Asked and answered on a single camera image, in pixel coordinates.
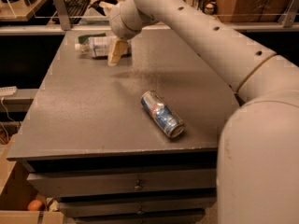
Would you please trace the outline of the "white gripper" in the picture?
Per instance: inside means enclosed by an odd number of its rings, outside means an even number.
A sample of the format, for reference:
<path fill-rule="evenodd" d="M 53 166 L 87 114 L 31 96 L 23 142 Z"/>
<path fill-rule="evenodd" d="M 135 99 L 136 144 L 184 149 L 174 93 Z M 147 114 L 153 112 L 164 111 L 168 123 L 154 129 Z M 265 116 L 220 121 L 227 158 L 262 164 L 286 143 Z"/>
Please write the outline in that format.
<path fill-rule="evenodd" d="M 114 6 L 110 11 L 109 24 L 111 31 L 117 37 L 110 43 L 107 64 L 115 66 L 128 49 L 127 40 L 132 39 L 142 30 L 142 20 L 135 2 L 119 2 Z"/>

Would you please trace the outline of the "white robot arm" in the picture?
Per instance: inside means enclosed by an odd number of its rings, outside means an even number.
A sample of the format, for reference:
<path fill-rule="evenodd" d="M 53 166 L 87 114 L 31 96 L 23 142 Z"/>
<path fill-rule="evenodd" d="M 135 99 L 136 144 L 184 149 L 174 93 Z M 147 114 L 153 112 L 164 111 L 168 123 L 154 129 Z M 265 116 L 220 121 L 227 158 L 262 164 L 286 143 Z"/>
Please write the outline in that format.
<path fill-rule="evenodd" d="M 183 0 L 125 0 L 113 33 L 161 21 L 243 101 L 219 142 L 219 224 L 299 224 L 299 67 Z"/>

